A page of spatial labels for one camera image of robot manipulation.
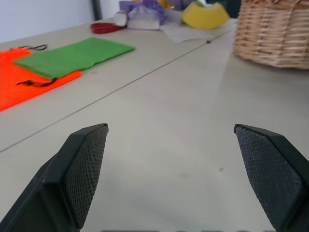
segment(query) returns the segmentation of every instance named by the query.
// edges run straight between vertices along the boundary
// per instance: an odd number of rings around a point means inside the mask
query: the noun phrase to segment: green felt
[[[76,70],[89,69],[95,64],[132,50],[134,47],[92,37],[50,51],[36,52],[17,59],[14,63],[53,79]]]

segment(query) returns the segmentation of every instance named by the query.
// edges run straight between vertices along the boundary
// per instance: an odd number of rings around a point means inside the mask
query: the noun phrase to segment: orange felt
[[[27,80],[41,83],[50,82],[50,80],[46,80],[27,69],[13,64],[13,60],[28,56],[31,53],[32,52],[22,48],[0,52],[0,111],[36,97],[82,75],[81,71],[74,71],[59,78],[56,82],[47,87],[16,85],[18,82]]]

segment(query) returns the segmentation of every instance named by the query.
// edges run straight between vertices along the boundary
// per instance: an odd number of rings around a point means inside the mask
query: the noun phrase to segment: yellow object
[[[171,4],[169,4],[168,0],[157,0],[165,9],[169,9],[172,7]]]
[[[230,16],[217,2],[210,7],[205,7],[194,1],[183,11],[182,19],[193,28],[214,29],[226,23]]]

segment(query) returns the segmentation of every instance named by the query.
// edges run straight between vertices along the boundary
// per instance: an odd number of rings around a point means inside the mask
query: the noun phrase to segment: white table
[[[140,31],[139,36],[131,31],[120,33],[106,38],[118,38],[141,50],[106,64],[111,76],[101,80],[104,65],[95,67],[65,89],[4,112],[10,118],[0,114],[1,127],[10,130],[10,139],[1,142],[5,147],[20,138],[13,136],[17,136],[14,130],[19,130],[19,125],[9,128],[4,124],[29,107],[51,102],[48,119],[27,117],[30,125],[23,124],[20,130],[22,136],[41,131],[0,153],[0,217],[70,133],[108,123],[101,176],[82,231],[271,230],[247,179],[233,127],[242,123],[281,133],[308,159],[308,73],[273,69],[234,57],[233,32],[204,46],[202,41],[172,44],[160,32]],[[140,36],[155,36],[160,43],[137,42]],[[165,51],[156,49],[159,44]],[[148,51],[154,54],[152,63],[146,62]],[[141,65],[136,70],[127,62]],[[129,72],[119,71],[120,63]],[[84,96],[82,85],[91,85],[94,96]],[[101,95],[96,88],[102,89]],[[67,100],[70,94],[74,99]],[[74,112],[79,106],[75,100],[81,96],[87,99],[85,105],[96,102],[42,130],[52,120]],[[1,130],[1,134],[2,139],[5,133]]]

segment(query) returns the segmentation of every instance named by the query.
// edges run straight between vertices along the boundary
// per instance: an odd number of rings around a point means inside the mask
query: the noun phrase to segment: wicker basket
[[[265,65],[309,69],[309,0],[242,0],[234,52]]]

